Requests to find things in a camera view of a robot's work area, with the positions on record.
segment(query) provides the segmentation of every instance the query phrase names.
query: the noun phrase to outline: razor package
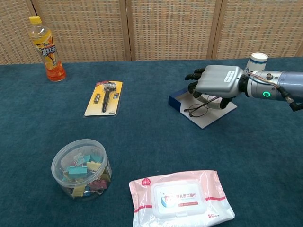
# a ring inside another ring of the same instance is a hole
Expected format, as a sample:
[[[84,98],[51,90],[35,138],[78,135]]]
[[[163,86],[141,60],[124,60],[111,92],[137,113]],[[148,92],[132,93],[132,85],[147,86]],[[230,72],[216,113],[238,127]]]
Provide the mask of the razor package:
[[[97,83],[84,116],[116,115],[122,84],[120,81],[103,81]]]

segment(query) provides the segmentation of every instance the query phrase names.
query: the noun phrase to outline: clear plastic container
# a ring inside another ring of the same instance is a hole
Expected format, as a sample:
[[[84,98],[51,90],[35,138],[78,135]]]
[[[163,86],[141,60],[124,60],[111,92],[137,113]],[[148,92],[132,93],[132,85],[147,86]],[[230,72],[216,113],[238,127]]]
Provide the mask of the clear plastic container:
[[[57,153],[52,174],[71,198],[89,200],[109,187],[112,170],[102,144],[85,139],[74,141]]]

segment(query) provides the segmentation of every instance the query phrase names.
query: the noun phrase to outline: green indicator light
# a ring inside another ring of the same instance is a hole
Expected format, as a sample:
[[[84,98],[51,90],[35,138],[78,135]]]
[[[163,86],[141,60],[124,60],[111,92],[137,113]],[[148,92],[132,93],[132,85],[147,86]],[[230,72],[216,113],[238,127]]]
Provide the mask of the green indicator light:
[[[265,97],[270,97],[270,95],[271,94],[268,91],[263,92],[263,96],[265,96]]]

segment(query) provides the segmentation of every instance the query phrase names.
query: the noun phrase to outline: eyeglasses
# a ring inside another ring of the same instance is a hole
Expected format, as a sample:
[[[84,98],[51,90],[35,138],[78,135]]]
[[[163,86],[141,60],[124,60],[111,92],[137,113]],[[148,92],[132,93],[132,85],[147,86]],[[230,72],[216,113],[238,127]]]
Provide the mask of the eyeglasses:
[[[184,109],[184,112],[188,112],[189,117],[202,117],[205,114],[207,114],[207,112],[208,112],[209,107],[207,106],[207,104],[213,102],[214,100],[216,100],[218,98],[219,97],[214,97],[214,98],[212,98],[211,100],[207,101],[204,104],[193,104],[188,109]]]

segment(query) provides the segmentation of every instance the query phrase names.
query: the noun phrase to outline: table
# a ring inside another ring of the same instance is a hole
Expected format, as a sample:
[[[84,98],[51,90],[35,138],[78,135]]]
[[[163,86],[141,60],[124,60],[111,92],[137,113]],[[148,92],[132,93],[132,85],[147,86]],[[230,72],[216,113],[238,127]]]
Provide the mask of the table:
[[[168,105],[184,77],[209,64],[248,59],[66,63],[50,82],[43,65],[0,66],[0,226],[132,226],[132,180],[217,170],[235,219],[220,226],[302,226],[303,111],[247,98],[202,130]],[[303,71],[303,58],[269,59],[267,70]],[[95,83],[124,82],[118,115],[83,118]],[[75,202],[51,174],[55,154],[79,139],[102,143],[112,166],[109,189]]]

